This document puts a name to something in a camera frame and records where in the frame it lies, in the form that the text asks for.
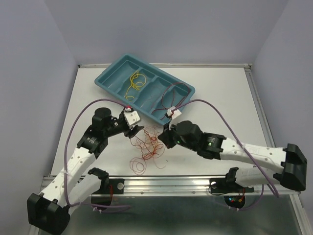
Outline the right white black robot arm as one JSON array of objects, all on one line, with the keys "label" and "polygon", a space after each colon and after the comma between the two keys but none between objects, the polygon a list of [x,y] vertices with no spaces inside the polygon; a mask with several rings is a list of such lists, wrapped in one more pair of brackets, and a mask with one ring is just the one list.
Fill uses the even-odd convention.
[{"label": "right white black robot arm", "polygon": [[230,191],[253,185],[306,190],[307,159],[296,144],[271,148],[241,143],[223,135],[203,132],[188,120],[176,125],[165,124],[158,139],[168,149],[179,145],[205,159],[252,164],[252,168],[233,167],[228,171],[222,185]]}]

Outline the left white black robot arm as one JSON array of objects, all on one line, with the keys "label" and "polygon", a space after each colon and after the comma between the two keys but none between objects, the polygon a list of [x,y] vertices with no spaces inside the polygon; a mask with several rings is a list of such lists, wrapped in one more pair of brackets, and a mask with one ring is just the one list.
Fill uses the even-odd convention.
[{"label": "left white black robot arm", "polygon": [[96,109],[72,156],[64,157],[62,170],[39,194],[29,196],[28,222],[51,235],[60,235],[86,198],[109,187],[108,173],[99,168],[92,168],[83,180],[80,177],[107,147],[110,137],[122,133],[131,139],[142,130],[139,122],[138,112],[131,107],[124,108],[117,118],[108,108]]}]

